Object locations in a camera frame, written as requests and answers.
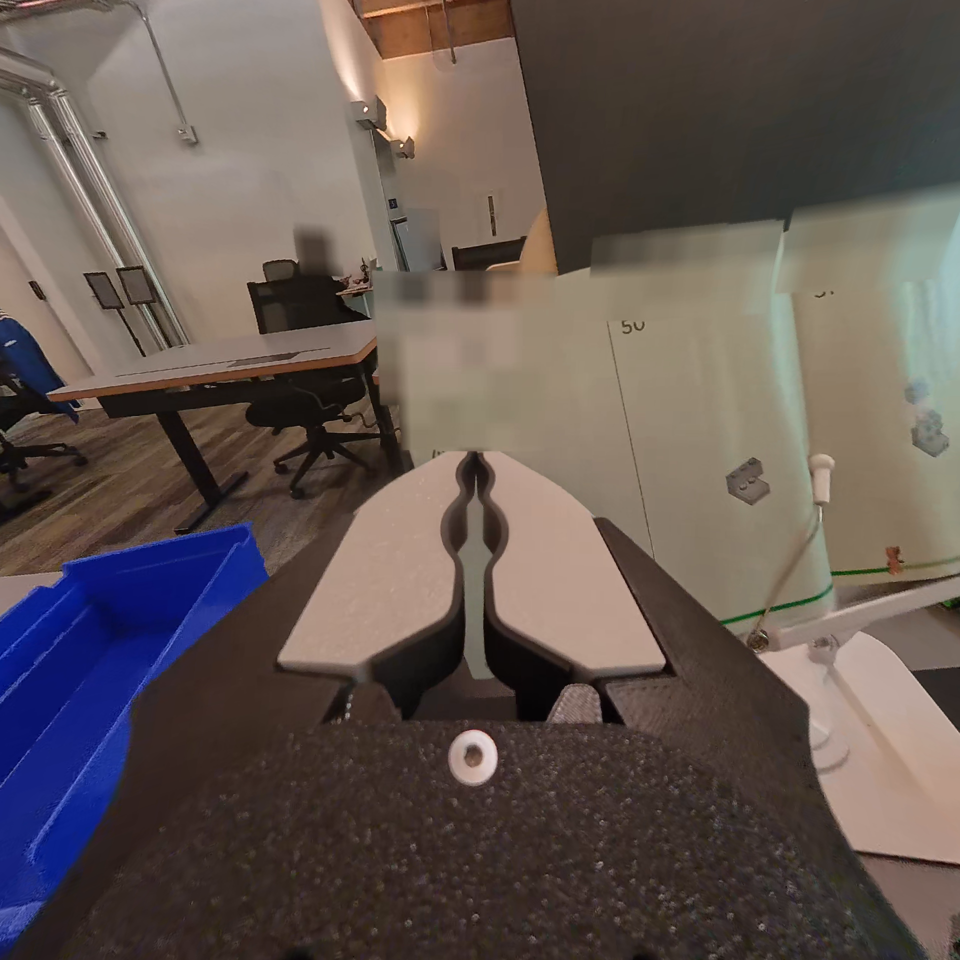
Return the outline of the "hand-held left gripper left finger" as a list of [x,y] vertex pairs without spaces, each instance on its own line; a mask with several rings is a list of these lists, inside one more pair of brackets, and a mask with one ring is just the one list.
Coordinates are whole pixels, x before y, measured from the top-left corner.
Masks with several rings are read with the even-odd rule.
[[459,550],[474,456],[440,454],[360,507],[277,663],[357,682],[439,683],[465,647]]

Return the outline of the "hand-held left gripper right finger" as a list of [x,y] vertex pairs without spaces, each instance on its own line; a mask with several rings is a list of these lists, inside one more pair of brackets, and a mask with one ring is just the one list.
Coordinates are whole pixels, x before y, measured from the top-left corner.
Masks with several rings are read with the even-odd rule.
[[492,619],[578,682],[660,674],[665,654],[591,512],[501,452],[485,452]]

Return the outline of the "pale green instruction booklet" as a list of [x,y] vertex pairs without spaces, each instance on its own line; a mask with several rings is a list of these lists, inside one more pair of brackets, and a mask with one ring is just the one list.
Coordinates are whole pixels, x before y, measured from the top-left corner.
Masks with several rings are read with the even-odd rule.
[[958,600],[958,189],[597,237],[588,267],[380,273],[380,386],[415,457],[501,451],[750,632],[840,594]]

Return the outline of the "wire page holder white tip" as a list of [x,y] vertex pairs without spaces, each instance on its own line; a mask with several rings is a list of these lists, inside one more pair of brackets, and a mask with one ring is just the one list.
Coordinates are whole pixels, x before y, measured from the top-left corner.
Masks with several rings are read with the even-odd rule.
[[813,518],[807,533],[802,536],[796,549],[786,562],[786,566],[778,574],[767,596],[762,614],[747,635],[746,645],[751,652],[760,654],[770,647],[770,637],[765,628],[766,621],[776,606],[777,601],[788,584],[794,570],[798,568],[810,546],[815,541],[823,526],[824,510],[832,499],[832,477],[835,469],[834,458],[826,453],[816,453],[808,457],[808,470],[811,483],[811,497],[813,503]]

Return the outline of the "wood-edged office desk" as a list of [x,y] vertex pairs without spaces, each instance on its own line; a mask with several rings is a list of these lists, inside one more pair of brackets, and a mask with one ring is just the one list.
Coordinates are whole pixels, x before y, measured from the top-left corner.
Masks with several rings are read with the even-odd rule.
[[51,402],[95,399],[113,419],[157,418],[199,493],[202,506],[174,529],[193,533],[248,479],[246,472],[217,482],[191,436],[182,412],[279,398],[292,392],[289,378],[319,370],[344,370],[365,384],[392,476],[409,468],[389,409],[376,381],[377,327],[372,318],[230,340],[192,343],[142,358],[117,374],[95,375],[47,394]]

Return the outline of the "grey desk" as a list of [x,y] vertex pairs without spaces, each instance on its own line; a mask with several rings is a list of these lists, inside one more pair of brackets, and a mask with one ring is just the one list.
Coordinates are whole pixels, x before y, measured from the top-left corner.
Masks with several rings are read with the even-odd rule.
[[[239,758],[253,746],[267,744],[267,727],[279,729],[283,718],[309,719],[308,709],[319,709],[320,694],[308,691],[320,679],[313,675],[278,679],[275,661],[287,636],[298,621],[306,602],[319,582],[320,571],[291,560],[281,570],[249,594],[233,611],[221,618],[201,636],[174,666],[174,693],[179,691],[185,705],[166,706],[174,725],[186,731],[176,737],[197,753],[206,724],[226,722],[234,732],[218,733],[226,746],[204,748],[204,757]],[[4,625],[10,610],[46,599],[61,579],[59,573],[2,577],[2,641],[14,638],[14,628]],[[759,656],[765,666],[796,692],[794,684],[801,668],[819,670],[822,664],[810,660],[807,646],[796,646]],[[507,693],[480,692],[493,681],[473,680],[466,666],[425,695],[421,702],[423,718],[492,719],[507,716],[495,705]],[[931,958],[947,958],[950,924],[958,916],[958,866],[920,860],[862,854],[864,865],[884,896],[907,926],[918,935]]]

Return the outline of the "black office chair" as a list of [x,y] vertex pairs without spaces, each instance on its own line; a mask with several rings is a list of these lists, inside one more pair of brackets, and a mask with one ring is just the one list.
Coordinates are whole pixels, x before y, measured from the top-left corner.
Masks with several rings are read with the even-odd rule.
[[264,279],[246,284],[261,334],[342,325],[369,318],[361,295],[344,295],[344,283],[303,271],[292,259],[263,264]]
[[18,495],[14,501],[1,501],[1,523],[5,524],[52,495],[46,488],[31,490],[29,484],[20,478],[32,460],[66,458],[75,467],[83,468],[89,459],[76,446],[61,441],[26,445],[11,441],[7,432],[33,414],[62,415],[75,422],[79,417],[70,406],[62,410],[45,393],[31,386],[16,371],[5,351],[2,351],[1,384],[1,474],[6,476],[11,491]]
[[286,474],[286,462],[303,457],[289,484],[291,498],[305,498],[302,481],[321,456],[333,460],[339,455],[360,467],[365,474],[375,473],[369,463],[348,450],[336,435],[327,430],[327,424],[333,421],[348,422],[352,417],[347,414],[347,408],[366,398],[367,387],[360,376],[322,370],[303,371],[288,375],[282,383],[288,388],[287,392],[249,404],[245,418],[251,426],[271,431],[294,427],[304,430],[305,441],[300,446],[273,460],[274,472]]

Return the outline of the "blue plastic bin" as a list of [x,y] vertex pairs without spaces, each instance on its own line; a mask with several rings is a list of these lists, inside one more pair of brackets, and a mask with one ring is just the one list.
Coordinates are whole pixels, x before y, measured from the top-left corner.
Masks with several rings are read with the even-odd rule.
[[104,817],[138,694],[268,579],[250,524],[66,562],[1,622],[1,950]]

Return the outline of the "framed floor sign stand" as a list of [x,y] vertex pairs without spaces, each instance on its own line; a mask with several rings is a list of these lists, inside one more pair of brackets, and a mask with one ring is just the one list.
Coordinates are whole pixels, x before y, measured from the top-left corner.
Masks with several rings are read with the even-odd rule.
[[146,357],[147,354],[142,343],[124,313],[124,301],[117,292],[110,276],[105,271],[86,271],[83,278],[102,310],[117,314],[140,356]]
[[168,350],[172,344],[162,325],[158,295],[145,267],[121,266],[115,268],[115,273],[126,300],[140,310],[159,349]]

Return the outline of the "blue jacket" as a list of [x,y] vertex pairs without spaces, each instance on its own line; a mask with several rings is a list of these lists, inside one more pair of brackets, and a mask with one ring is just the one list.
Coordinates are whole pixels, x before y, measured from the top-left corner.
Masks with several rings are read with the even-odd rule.
[[1,312],[2,374],[21,386],[20,398],[30,413],[58,414],[74,425],[80,423],[74,401],[52,401],[49,395],[66,388],[66,381],[48,360],[43,348],[17,319]]

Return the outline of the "black panel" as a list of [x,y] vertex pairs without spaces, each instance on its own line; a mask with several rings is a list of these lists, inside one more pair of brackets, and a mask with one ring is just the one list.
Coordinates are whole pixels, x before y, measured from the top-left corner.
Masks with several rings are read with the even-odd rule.
[[957,1],[522,1],[561,274],[594,239],[958,183]]

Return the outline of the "silver duct pipes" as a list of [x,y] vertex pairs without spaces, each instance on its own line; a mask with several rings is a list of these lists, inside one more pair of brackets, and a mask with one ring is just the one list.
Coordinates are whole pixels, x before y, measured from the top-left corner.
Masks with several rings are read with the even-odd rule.
[[143,277],[152,299],[134,308],[153,341],[162,350],[187,346],[186,328],[65,84],[48,66],[6,47],[1,76],[2,90],[24,102],[54,169],[115,273]]

